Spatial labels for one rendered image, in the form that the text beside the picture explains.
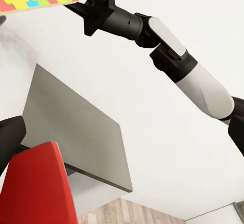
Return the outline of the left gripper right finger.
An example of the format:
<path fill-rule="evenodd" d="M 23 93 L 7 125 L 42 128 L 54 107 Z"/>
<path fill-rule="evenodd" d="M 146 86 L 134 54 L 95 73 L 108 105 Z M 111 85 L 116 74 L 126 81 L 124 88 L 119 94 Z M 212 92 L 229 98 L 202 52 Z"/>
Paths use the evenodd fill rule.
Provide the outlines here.
<path fill-rule="evenodd" d="M 231 117 L 228 134 L 244 156 L 244 117 Z"/>

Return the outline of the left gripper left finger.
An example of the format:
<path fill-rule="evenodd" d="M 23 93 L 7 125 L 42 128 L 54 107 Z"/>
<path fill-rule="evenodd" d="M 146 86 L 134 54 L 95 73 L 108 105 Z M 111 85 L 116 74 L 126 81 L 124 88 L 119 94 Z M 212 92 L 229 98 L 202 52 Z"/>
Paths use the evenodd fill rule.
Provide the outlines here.
<path fill-rule="evenodd" d="M 0 177 L 26 136 L 21 115 L 0 121 Z"/>

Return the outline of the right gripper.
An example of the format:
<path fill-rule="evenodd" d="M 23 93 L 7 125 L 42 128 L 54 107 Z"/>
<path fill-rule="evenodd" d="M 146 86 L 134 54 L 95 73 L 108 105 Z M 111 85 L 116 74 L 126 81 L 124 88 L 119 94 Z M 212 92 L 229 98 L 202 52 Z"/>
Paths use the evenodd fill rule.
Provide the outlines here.
<path fill-rule="evenodd" d="M 81 2 L 64 7 L 84 18 L 84 34 L 91 37 L 98 29 L 123 37 L 129 28 L 130 12 L 115 5 L 115 0 L 91 0 L 94 5 Z"/>

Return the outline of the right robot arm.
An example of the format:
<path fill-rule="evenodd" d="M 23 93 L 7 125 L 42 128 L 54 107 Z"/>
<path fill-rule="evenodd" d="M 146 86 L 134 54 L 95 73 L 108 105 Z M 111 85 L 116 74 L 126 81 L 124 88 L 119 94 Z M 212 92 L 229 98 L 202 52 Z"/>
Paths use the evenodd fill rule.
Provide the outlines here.
<path fill-rule="evenodd" d="M 78 1 L 64 7 L 84 18 L 86 36 L 101 29 L 134 40 L 142 48 L 156 47 L 150 54 L 155 67 L 164 71 L 206 115 L 228 126 L 233 115 L 244 117 L 244 100 L 232 97 L 159 18 L 132 14 L 116 6 L 115 0 Z"/>

